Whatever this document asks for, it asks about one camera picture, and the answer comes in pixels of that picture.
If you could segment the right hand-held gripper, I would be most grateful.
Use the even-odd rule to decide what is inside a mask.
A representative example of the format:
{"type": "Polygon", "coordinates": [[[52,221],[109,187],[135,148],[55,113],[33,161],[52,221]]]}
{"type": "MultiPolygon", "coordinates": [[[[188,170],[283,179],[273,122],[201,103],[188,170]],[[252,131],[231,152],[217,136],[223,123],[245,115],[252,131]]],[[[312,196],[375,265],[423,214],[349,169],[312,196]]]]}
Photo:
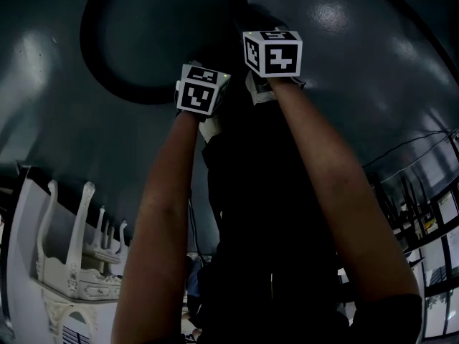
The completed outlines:
{"type": "Polygon", "coordinates": [[[260,77],[300,75],[303,41],[297,31],[243,32],[242,43],[245,64],[260,77]]]}

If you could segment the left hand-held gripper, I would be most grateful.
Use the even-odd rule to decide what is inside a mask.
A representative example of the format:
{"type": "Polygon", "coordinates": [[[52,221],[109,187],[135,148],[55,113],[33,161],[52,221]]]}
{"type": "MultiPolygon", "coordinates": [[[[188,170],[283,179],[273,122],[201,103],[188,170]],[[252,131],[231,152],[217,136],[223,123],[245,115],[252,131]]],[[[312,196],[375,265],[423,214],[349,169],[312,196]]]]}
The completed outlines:
{"type": "Polygon", "coordinates": [[[196,60],[183,64],[175,88],[176,109],[193,113],[199,121],[211,118],[222,104],[230,79],[230,74],[208,69],[196,60]]]}

